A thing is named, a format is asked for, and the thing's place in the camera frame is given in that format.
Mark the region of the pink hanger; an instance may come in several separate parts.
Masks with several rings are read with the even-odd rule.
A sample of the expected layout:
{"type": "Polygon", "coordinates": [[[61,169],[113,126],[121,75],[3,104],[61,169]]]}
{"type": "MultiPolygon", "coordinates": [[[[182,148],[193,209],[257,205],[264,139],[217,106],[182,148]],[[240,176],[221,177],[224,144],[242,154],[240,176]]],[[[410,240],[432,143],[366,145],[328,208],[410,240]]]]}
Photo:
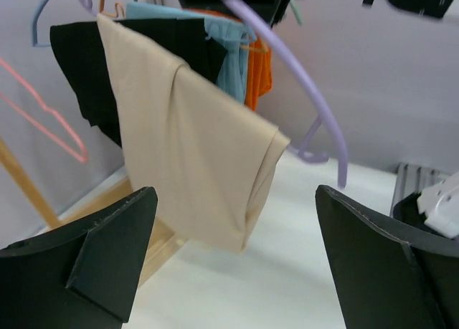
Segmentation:
{"type": "Polygon", "coordinates": [[[62,129],[71,137],[74,143],[77,145],[79,150],[75,150],[66,142],[64,142],[61,138],[55,135],[53,132],[48,130],[43,124],[39,123],[33,116],[25,112],[21,107],[17,104],[12,102],[9,98],[5,95],[1,94],[1,99],[13,108],[20,116],[22,116],[26,121],[31,123],[38,131],[45,134],[50,140],[52,140],[55,144],[57,144],[62,150],[76,159],[79,163],[87,163],[88,153],[86,145],[81,140],[80,136],[73,130],[71,125],[63,118],[63,116],[54,108],[48,106],[46,102],[42,99],[41,95],[35,90],[35,88],[27,82],[14,68],[1,59],[1,66],[33,97],[33,99],[37,102],[38,106],[41,110],[51,115],[62,127],[62,129]]]}

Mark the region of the wooden clothes rack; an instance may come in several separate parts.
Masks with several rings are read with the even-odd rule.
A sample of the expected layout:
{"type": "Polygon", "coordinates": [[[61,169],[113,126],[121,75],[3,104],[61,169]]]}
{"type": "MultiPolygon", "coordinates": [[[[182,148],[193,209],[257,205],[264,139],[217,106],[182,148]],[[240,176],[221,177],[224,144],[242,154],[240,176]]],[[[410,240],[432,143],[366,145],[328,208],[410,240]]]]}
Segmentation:
{"type": "MultiPolygon", "coordinates": [[[[126,175],[126,171],[120,168],[72,205],[63,214],[62,218],[59,218],[5,142],[1,142],[1,162],[32,206],[44,219],[46,229],[55,229],[81,219],[115,203],[132,192],[131,183],[126,175]]],[[[153,226],[150,242],[148,243],[138,285],[142,286],[185,243],[185,239],[175,234],[163,222],[157,219],[153,226]]]]}

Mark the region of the orange trousers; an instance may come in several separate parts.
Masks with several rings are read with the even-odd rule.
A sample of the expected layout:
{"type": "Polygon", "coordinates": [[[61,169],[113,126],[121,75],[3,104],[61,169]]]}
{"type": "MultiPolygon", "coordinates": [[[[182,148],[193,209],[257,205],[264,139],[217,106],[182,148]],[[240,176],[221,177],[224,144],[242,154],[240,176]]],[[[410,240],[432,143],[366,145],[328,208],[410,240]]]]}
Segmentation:
{"type": "MultiPolygon", "coordinates": [[[[213,14],[216,16],[224,16],[233,19],[216,11],[205,11],[197,9],[192,9],[192,11],[197,11],[205,14],[213,14]]],[[[249,51],[247,68],[247,91],[245,102],[243,104],[248,106],[248,108],[251,110],[255,110],[257,107],[258,98],[270,92],[273,86],[271,67],[272,53],[270,48],[264,45],[264,41],[262,41],[261,38],[257,37],[256,35],[247,49],[249,51]]],[[[217,85],[216,81],[220,70],[221,68],[217,72],[217,76],[212,78],[212,82],[215,85],[217,85]]]]}

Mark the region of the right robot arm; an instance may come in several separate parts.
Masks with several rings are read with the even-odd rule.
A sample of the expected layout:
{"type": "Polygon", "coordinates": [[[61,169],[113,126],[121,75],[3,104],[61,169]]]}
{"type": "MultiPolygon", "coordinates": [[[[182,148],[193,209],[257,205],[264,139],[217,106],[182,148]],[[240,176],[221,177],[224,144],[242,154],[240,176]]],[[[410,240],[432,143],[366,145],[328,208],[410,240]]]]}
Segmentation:
{"type": "MultiPolygon", "coordinates": [[[[314,81],[304,67],[288,49],[281,38],[272,31],[285,13],[289,0],[179,0],[186,9],[212,11],[228,10],[233,16],[261,34],[268,45],[290,68],[297,81],[312,100],[318,117],[306,133],[298,156],[309,163],[324,163],[328,156],[306,153],[306,145],[321,125],[324,125],[338,150],[338,185],[347,182],[349,154],[343,133],[314,81]]],[[[387,0],[394,8],[431,19],[457,19],[458,0],[387,0]]],[[[374,0],[363,0],[362,4],[371,6],[374,0]]],[[[458,175],[428,186],[396,203],[394,218],[426,232],[436,233],[448,239],[458,239],[458,175]]]]}

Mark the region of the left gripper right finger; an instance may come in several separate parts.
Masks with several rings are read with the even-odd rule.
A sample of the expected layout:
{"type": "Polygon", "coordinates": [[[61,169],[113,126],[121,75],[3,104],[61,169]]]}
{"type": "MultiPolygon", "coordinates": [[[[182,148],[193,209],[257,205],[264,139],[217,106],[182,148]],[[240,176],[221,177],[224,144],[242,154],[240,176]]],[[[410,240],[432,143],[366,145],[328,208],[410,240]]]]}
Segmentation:
{"type": "Polygon", "coordinates": [[[330,186],[316,211],[347,328],[457,328],[458,242],[330,186]]]}

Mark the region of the beige trousers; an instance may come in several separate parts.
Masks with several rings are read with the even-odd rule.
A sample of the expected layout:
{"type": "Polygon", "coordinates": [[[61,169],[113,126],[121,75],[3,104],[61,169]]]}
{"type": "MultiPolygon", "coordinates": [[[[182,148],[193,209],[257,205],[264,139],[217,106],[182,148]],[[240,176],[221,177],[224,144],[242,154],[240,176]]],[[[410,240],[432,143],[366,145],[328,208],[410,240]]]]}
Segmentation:
{"type": "Polygon", "coordinates": [[[131,186],[178,235],[241,252],[289,139],[154,40],[97,17],[131,186]]]}

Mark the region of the light blue trousers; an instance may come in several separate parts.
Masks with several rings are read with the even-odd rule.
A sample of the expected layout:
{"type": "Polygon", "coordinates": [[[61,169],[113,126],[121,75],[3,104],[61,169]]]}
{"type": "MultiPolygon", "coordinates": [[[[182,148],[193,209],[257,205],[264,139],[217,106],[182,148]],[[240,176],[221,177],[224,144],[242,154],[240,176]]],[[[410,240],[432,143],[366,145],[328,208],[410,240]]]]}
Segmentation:
{"type": "Polygon", "coordinates": [[[240,103],[247,91],[248,46],[255,33],[241,22],[224,16],[168,6],[131,1],[126,5],[128,19],[203,19],[208,39],[221,44],[227,55],[222,63],[216,84],[240,103]]]}

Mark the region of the black trousers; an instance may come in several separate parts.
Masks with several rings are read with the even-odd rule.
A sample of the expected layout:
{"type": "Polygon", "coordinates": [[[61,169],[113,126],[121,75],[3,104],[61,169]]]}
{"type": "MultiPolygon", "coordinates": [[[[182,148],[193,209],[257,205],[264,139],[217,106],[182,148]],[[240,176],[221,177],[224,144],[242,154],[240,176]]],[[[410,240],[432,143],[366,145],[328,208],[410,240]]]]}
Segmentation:
{"type": "MultiPolygon", "coordinates": [[[[212,83],[217,82],[227,49],[209,38],[203,19],[124,19],[119,24],[143,34],[184,59],[212,83]]],[[[81,115],[116,145],[122,146],[115,97],[96,22],[55,25],[49,29],[55,59],[74,91],[81,115]]]]}

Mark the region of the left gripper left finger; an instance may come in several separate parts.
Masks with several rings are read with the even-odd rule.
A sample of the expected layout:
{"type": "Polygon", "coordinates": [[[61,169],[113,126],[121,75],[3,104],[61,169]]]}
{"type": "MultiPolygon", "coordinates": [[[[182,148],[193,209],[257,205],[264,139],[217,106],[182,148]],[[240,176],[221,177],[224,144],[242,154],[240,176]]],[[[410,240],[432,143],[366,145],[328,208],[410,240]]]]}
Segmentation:
{"type": "Polygon", "coordinates": [[[1,250],[2,328],[121,328],[129,321],[158,198],[144,187],[1,250]]]}

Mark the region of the aluminium rail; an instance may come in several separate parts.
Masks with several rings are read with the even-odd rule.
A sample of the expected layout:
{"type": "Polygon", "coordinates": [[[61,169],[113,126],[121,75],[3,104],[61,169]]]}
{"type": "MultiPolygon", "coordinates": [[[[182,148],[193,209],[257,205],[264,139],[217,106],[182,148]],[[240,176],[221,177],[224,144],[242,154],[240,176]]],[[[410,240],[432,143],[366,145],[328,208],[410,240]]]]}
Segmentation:
{"type": "Polygon", "coordinates": [[[397,167],[397,178],[392,197],[392,210],[401,200],[413,193],[444,181],[449,174],[434,168],[418,166],[410,163],[400,163],[397,167]]]}

